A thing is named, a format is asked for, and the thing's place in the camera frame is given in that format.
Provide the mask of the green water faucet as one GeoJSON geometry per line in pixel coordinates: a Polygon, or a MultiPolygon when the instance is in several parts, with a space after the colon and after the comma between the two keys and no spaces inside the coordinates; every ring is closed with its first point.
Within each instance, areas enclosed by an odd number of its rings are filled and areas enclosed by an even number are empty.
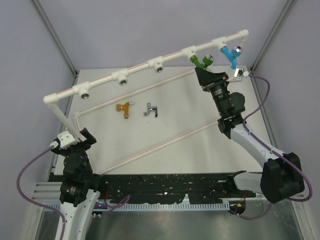
{"type": "Polygon", "coordinates": [[[202,61],[200,61],[198,59],[198,57],[196,55],[192,56],[190,58],[190,61],[197,67],[200,68],[202,70],[206,70],[210,65],[212,65],[212,63],[214,62],[214,58],[212,55],[205,55],[202,59],[202,61]]]}

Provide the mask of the white PVC pipe frame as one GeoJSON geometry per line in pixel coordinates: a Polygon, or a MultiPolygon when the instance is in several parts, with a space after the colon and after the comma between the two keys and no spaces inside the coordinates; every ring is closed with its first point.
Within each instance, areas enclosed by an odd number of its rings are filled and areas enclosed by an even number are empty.
{"type": "MultiPolygon", "coordinates": [[[[119,71],[114,71],[112,72],[110,75],[107,75],[107,76],[104,76],[104,77],[101,77],[99,79],[96,79],[96,80],[92,80],[92,81],[86,81],[84,83],[81,83],[81,84],[76,84],[74,86],[72,86],[71,88],[69,89],[66,89],[64,91],[61,91],[61,92],[58,92],[58,93],[52,93],[52,94],[49,94],[49,95],[46,95],[44,98],[43,98],[43,102],[46,104],[46,106],[51,109],[53,111],[53,113],[57,116],[57,118],[62,122],[62,124],[66,127],[67,131],[69,131],[76,139],[80,139],[81,140],[81,134],[80,134],[80,130],[78,129],[78,127],[80,127],[80,124],[77,122],[77,120],[75,119],[74,121],[71,121],[69,120],[66,115],[61,111],[61,109],[58,107],[58,102],[64,98],[67,98],[67,97],[72,97],[74,95],[79,95],[80,98],[82,99],[82,96],[83,95],[88,95],[89,96],[89,90],[91,90],[92,88],[96,88],[98,86],[101,86],[103,84],[106,84],[106,83],[109,83],[109,82],[113,82],[113,81],[116,81],[119,83],[120,86],[124,86],[127,81],[128,81],[128,76],[129,75],[132,75],[132,74],[135,74],[135,73],[138,73],[138,72],[141,72],[141,71],[144,71],[144,70],[147,70],[147,69],[153,69],[155,71],[155,73],[160,73],[163,71],[164,69],[164,63],[165,62],[168,62],[168,61],[172,61],[172,60],[175,60],[175,59],[178,59],[178,58],[187,58],[189,61],[191,61],[191,57],[192,56],[197,56],[197,52],[198,51],[201,51],[201,50],[205,50],[205,49],[208,49],[208,48],[217,48],[220,52],[221,52],[221,49],[225,46],[227,46],[227,43],[228,42],[231,42],[233,40],[237,40],[239,39],[240,42],[239,42],[239,45],[240,47],[243,48],[243,45],[244,43],[246,42],[247,40],[247,37],[249,35],[249,31],[247,29],[244,29],[244,30],[241,30],[235,34],[232,34],[232,35],[229,35],[227,37],[225,36],[222,36],[222,37],[219,37],[219,38],[216,38],[216,39],[213,39],[209,42],[206,42],[206,43],[202,43],[202,44],[199,44],[199,45],[193,45],[193,46],[189,46],[189,47],[186,47],[178,52],[174,52],[174,53],[171,53],[171,54],[167,54],[165,56],[158,56],[158,57],[155,57],[153,59],[150,59],[148,60],[147,62],[145,63],[142,63],[142,64],[139,64],[139,65],[136,65],[136,66],[132,66],[130,68],[124,68],[124,69],[121,69],[119,71]]],[[[156,82],[156,83],[153,83],[151,85],[148,85],[148,86],[145,86],[141,89],[138,89],[138,90],[135,90],[131,93],[127,93],[123,96],[120,96],[120,97],[117,97],[117,98],[114,98],[112,100],[109,100],[105,103],[101,103],[101,104],[98,104],[97,106],[93,106],[93,107],[90,107],[89,108],[89,112],[91,111],[90,109],[92,109],[93,111],[94,110],[98,110],[99,108],[102,108],[104,106],[107,106],[107,105],[110,105],[112,104],[113,102],[116,102],[117,100],[120,100],[120,99],[125,99],[125,98],[128,98],[130,96],[134,96],[134,95],[137,95],[137,94],[140,94],[140,93],[143,93],[147,90],[150,90],[150,89],[153,89],[153,88],[156,88],[156,87],[159,87],[163,84],[166,84],[166,83],[169,83],[170,81],[173,81],[173,80],[176,80],[177,78],[182,78],[182,77],[185,77],[191,73],[193,73],[194,70],[188,70],[186,72],[183,72],[183,73],[179,73],[178,75],[175,75],[175,76],[172,76],[172,77],[169,77],[165,80],[162,80],[162,81],[159,81],[159,82],[156,82]]],[[[217,124],[218,120],[214,120],[212,122],[209,122],[203,126],[200,126],[190,132],[187,132],[187,133],[184,133],[174,139],[171,139],[169,140],[168,142],[165,142],[161,145],[158,145],[158,146],[155,146],[145,152],[142,152],[142,153],[139,153],[138,155],[136,156],[132,156],[128,159],[125,159],[113,166],[110,166],[110,167],[107,167],[106,169],[103,169],[101,171],[95,171],[96,169],[93,168],[93,173],[94,174],[99,174],[99,175],[103,175],[103,174],[107,174],[109,173],[110,171],[112,170],[115,170],[115,169],[118,169],[124,165],[127,165],[131,162],[134,162],[144,156],[147,156],[153,152],[156,152],[160,149],[163,149],[167,146],[170,146],[171,144],[174,144],[175,142],[177,141],[180,141],[184,138],[188,138],[194,134],[197,134],[207,128],[210,128],[212,126],[214,126],[215,124],[217,124]]]]}

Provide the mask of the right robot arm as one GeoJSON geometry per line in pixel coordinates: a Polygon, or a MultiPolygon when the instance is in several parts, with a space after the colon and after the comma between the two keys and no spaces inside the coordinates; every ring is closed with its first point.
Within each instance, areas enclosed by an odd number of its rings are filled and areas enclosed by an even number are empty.
{"type": "Polygon", "coordinates": [[[245,96],[228,90],[226,72],[212,73],[196,67],[198,83],[204,92],[211,93],[220,119],[218,128],[228,139],[244,148],[262,167],[261,173],[239,171],[229,177],[226,191],[238,197],[244,191],[264,195],[272,204],[289,199],[305,190],[299,157],[284,153],[261,140],[242,117],[245,96]]]}

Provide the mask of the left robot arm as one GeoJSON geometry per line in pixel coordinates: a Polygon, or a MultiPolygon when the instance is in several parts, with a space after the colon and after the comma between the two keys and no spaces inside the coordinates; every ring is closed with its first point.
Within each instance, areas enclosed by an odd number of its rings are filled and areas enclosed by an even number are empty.
{"type": "Polygon", "coordinates": [[[53,153],[64,157],[56,240],[84,240],[95,203],[107,193],[106,185],[100,182],[102,176],[93,173],[87,154],[97,140],[86,128],[80,134],[84,140],[66,130],[50,144],[53,153]]]}

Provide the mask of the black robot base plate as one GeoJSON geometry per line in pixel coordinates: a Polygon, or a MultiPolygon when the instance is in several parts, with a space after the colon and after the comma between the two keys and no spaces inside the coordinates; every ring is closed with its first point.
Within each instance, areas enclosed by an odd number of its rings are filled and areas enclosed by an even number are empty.
{"type": "Polygon", "coordinates": [[[228,173],[109,174],[102,177],[98,191],[101,200],[111,203],[130,196],[129,204],[180,204],[185,197],[192,204],[213,204],[256,197],[252,191],[229,186],[228,178],[228,173]]]}

